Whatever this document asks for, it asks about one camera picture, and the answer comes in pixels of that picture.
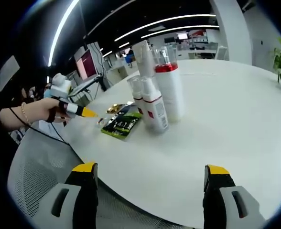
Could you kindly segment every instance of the table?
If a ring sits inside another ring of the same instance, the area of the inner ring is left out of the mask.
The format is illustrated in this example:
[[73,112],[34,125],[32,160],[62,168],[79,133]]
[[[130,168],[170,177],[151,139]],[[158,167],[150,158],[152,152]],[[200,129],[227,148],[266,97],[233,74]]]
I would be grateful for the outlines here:
[[[204,168],[212,164],[226,168],[270,218],[281,205],[277,75],[227,61],[178,64],[186,114],[164,134],[152,135],[140,123],[122,141],[100,133],[96,119],[77,117],[63,137],[84,162],[98,163],[99,178],[112,190],[155,216],[202,228]],[[126,79],[89,107],[103,114],[113,103],[132,101]]]
[[212,53],[212,54],[216,54],[217,50],[211,50],[211,49],[197,49],[197,50],[189,50],[189,53]]
[[178,50],[176,53],[178,60],[187,60],[190,59],[190,54],[201,54],[201,53],[207,53],[212,54],[212,57],[214,57],[214,54],[216,54],[217,50]]

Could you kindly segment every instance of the gold bracelet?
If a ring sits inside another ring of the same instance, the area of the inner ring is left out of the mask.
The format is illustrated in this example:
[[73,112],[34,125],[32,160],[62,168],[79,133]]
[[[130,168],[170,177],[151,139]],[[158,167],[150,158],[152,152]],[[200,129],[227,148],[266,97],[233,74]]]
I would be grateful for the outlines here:
[[28,117],[27,117],[27,115],[26,115],[26,113],[25,113],[25,110],[24,110],[24,106],[25,106],[25,105],[26,105],[26,103],[25,103],[25,102],[22,102],[22,105],[21,105],[22,114],[23,114],[24,117],[26,118],[28,125],[31,125],[31,122],[29,122],[29,119],[28,119]]

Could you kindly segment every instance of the monitor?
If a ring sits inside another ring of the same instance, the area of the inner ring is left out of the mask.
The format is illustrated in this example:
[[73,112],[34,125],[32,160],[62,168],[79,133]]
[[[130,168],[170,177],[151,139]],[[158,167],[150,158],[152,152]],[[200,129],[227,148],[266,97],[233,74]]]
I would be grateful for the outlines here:
[[174,37],[164,38],[164,42],[165,42],[165,43],[175,42],[175,39],[174,39]]
[[178,35],[178,39],[180,40],[187,40],[188,39],[188,36],[187,36],[187,33],[177,33]]
[[79,74],[83,80],[97,74],[95,65],[89,50],[87,50],[82,57],[76,62]]

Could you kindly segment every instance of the white bottle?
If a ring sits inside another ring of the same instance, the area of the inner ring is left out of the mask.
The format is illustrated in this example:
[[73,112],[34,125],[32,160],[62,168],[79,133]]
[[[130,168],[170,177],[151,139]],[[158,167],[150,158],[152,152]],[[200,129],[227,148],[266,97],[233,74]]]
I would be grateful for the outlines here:
[[141,41],[132,47],[140,76],[154,76],[153,54],[146,40]]
[[130,85],[130,89],[132,91],[134,103],[138,108],[139,113],[142,114],[142,120],[144,121],[147,128],[151,127],[151,120],[149,118],[148,112],[145,108],[145,102],[142,99],[141,94],[141,80],[140,76],[136,75],[130,79],[127,80],[128,84]]
[[181,76],[172,47],[154,50],[155,75],[162,93],[169,122],[178,122],[184,115]]
[[142,98],[151,119],[151,129],[156,133],[163,133],[168,127],[168,120],[162,94],[154,85],[152,78],[144,77],[141,81]]

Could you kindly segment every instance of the human hand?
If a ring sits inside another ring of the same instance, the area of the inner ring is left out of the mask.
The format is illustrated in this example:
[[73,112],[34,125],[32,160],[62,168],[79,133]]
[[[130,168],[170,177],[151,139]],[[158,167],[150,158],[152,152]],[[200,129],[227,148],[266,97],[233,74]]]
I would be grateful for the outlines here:
[[64,122],[69,120],[69,116],[60,110],[59,102],[56,99],[44,98],[37,101],[36,111],[41,120],[49,122]]

